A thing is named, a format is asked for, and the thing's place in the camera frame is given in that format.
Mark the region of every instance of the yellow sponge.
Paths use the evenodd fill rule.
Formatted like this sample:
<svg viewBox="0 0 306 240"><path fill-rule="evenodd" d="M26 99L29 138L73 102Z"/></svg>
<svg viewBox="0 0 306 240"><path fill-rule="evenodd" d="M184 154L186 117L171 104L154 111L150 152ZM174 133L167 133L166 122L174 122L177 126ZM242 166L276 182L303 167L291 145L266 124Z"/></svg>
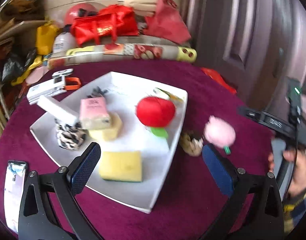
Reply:
<svg viewBox="0 0 306 240"><path fill-rule="evenodd" d="M102 179L140 182L141 152L102 152L99 173Z"/></svg>
<svg viewBox="0 0 306 240"><path fill-rule="evenodd" d="M89 130L89 135L97 141L111 141L117 138L122 121L117 113L110 113L111 127L101 130Z"/></svg>

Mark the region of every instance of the white tray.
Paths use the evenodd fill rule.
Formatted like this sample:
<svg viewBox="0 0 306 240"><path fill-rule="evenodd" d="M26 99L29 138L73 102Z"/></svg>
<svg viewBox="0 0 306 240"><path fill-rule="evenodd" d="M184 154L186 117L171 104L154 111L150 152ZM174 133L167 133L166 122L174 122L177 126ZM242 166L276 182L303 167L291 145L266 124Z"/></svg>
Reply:
<svg viewBox="0 0 306 240"><path fill-rule="evenodd" d="M188 94L185 90L152 80L110 72L83 86L62 100L72 110L79 112L80 99L91 94L99 86L109 92L105 95L107 108L120 116L123 127L119 137L111 142L98 142L102 151L133 151L142 154L143 182L119 182L103 180L95 167L86 186L121 204L150 213L170 168L183 126ZM135 106L144 97L152 95L158 87L179 98L183 103L176 105L176 116L166 127L169 138L159 138L146 130L135 115ZM58 147L54 117L45 113L31 127L31 133L43 150L58 166L68 166L94 141L87 136L79 151Z"/></svg>

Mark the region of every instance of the beige knit hat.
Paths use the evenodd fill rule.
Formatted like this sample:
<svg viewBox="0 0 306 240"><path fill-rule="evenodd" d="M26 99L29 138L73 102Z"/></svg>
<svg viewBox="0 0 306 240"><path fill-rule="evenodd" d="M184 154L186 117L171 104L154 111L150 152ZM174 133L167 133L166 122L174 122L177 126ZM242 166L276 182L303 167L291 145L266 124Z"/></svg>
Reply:
<svg viewBox="0 0 306 240"><path fill-rule="evenodd" d="M134 12L140 16L154 15L157 0L124 0L125 6L133 7Z"/></svg>

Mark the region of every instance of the blue gripper pad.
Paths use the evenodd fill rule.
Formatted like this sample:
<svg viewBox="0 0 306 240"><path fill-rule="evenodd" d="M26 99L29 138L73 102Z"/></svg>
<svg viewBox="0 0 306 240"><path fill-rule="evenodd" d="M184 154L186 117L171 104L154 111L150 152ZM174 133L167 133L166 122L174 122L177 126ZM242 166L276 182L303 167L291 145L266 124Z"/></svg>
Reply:
<svg viewBox="0 0 306 240"><path fill-rule="evenodd" d="M84 153L69 165L68 179L73 196L80 194L101 157L101 148L92 142Z"/></svg>
<svg viewBox="0 0 306 240"><path fill-rule="evenodd" d="M221 193L230 197L234 190L232 177L208 145L203 147L202 156Z"/></svg>

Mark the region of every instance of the red helmet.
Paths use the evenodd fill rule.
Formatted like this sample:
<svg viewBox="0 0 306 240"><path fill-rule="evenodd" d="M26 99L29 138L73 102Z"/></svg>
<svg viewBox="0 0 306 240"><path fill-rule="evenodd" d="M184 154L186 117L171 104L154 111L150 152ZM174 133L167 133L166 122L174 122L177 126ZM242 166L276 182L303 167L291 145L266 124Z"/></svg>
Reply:
<svg viewBox="0 0 306 240"><path fill-rule="evenodd" d="M93 5L87 2L78 3L76 5L73 5L66 12L64 18L64 25L72 24L75 18L94 15L97 15L97 10Z"/></svg>

